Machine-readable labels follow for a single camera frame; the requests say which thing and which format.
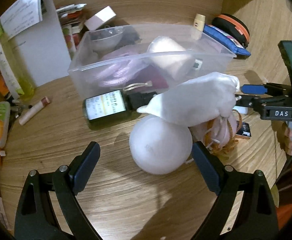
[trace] black bottle cap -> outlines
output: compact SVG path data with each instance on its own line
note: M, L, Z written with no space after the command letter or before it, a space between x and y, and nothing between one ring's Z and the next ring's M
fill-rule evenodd
M157 95L156 92L150 93L133 93L128 95L129 102L132 106L133 110L137 110L137 108L141 106L146 106L151 101L154 95Z

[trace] blue pouch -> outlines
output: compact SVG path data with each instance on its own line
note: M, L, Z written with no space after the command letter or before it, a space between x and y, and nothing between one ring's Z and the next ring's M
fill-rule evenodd
M228 48L231 52L238 56L247 56L249 57L251 53L244 49L244 47L235 40L228 33L220 30L219 28L211 25L204 26L203 33L207 34L211 38L215 39L219 43L223 44L226 48Z

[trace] yellow liquid bottle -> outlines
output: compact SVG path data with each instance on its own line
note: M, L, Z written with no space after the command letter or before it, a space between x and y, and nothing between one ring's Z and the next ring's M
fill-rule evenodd
M8 38L0 23L0 71L6 85L17 99L29 100L34 94L34 88L29 78L20 69L8 43Z

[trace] white foam ball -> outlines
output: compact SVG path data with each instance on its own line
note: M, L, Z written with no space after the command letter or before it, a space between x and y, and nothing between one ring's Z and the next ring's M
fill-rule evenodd
M169 123L154 115L143 117L129 136L136 164L151 174L167 174L188 158L192 137L188 127Z

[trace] wooden surface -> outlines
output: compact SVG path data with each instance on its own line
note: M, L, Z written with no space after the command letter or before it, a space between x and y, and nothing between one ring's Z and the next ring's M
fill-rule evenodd
M154 10L155 0L141 1L144 3L137 0L127 3L125 0L55 0L58 5L87 2L92 12L110 5L129 23L192 22L195 4L189 5L191 0L175 0L176 4L174 0L165 0L158 3L167 5L165 9L158 6ZM205 2L201 0L196 6L206 6L210 18L220 13L220 0ZM232 61L229 74L238 76L242 84L286 79L287 71L277 43L281 39L292 39L290 10L286 0L224 0L223 11L240 17L248 25L252 39L249 45L252 56L245 61ZM12 227L28 172L31 169L40 173L54 171L62 164L69 164L90 141L97 141L101 146L101 158L77 199L98 233L105 240L191 238L215 200L194 163L184 164L165 176L147 174L136 166L129 151L129 133L137 120L90 131L69 77L38 88L33 103L45 95L52 97L52 103L25 126L15 123L7 142L7 156L1 169L1 192ZM245 116L244 121L250 124L252 138L241 139L225 164L244 172L261 169L272 186L285 162L276 133L281 124L271 125L253 112ZM69 232L54 194L52 201L62 228ZM234 222L239 204L240 195L225 228Z

